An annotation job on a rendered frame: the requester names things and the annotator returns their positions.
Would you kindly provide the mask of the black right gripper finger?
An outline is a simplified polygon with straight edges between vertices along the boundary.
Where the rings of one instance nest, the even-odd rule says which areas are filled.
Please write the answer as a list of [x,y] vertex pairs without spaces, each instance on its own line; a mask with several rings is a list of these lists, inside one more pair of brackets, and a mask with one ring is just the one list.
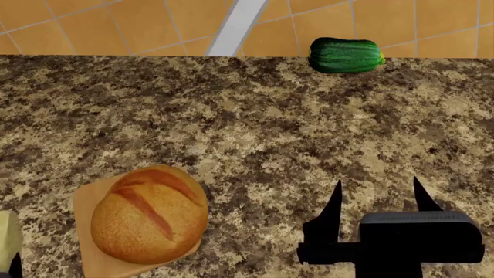
[[303,224],[304,243],[332,244],[338,242],[342,198],[342,184],[339,180],[323,211],[316,218]]
[[419,212],[441,212],[442,208],[431,198],[418,178],[413,178],[414,198]]

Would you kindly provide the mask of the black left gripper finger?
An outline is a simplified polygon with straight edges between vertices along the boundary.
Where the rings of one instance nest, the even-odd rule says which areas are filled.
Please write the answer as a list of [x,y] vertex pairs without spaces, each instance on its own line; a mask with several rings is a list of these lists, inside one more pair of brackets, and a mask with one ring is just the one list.
[[22,278],[22,261],[19,253],[16,253],[12,259],[8,274],[11,278]]

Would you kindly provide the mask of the pale yellow cheese wedge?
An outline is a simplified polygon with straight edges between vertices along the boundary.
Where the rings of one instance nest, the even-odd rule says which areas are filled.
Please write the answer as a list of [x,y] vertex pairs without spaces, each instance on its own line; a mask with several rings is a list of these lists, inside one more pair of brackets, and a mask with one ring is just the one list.
[[15,254],[22,253],[22,231],[13,212],[0,211],[0,278],[11,278],[9,267]]

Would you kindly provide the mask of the round brown bread loaf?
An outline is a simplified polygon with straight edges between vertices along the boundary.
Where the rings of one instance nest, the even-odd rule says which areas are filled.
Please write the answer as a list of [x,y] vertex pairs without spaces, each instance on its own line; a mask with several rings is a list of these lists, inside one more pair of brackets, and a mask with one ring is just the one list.
[[90,231],[109,256],[151,265],[182,257],[207,224],[204,189],[185,171],[159,164],[114,182],[94,209]]

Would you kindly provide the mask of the light wooden cutting board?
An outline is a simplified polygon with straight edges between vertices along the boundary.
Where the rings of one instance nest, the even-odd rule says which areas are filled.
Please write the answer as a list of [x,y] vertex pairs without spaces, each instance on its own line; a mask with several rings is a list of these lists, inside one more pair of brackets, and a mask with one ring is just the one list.
[[[114,182],[124,175],[100,180],[77,189],[74,194],[74,215],[76,231],[80,241],[80,252],[83,264],[83,273],[86,278],[124,278],[153,270],[160,266],[176,261],[151,265],[129,263],[115,259],[99,249],[91,236],[91,218],[96,205],[104,198]],[[195,252],[200,242],[179,259]]]

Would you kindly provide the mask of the dark green zucchini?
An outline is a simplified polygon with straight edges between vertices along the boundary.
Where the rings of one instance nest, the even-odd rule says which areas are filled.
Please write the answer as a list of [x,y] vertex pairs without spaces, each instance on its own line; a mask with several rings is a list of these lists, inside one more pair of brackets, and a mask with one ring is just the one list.
[[308,61],[320,73],[363,73],[386,59],[373,41],[322,37],[311,44]]

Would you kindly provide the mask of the grey metal bar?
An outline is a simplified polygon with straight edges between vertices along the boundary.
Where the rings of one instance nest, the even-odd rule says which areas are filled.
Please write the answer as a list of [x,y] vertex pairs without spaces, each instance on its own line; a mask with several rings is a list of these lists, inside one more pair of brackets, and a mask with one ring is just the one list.
[[235,56],[269,0],[235,0],[206,56]]

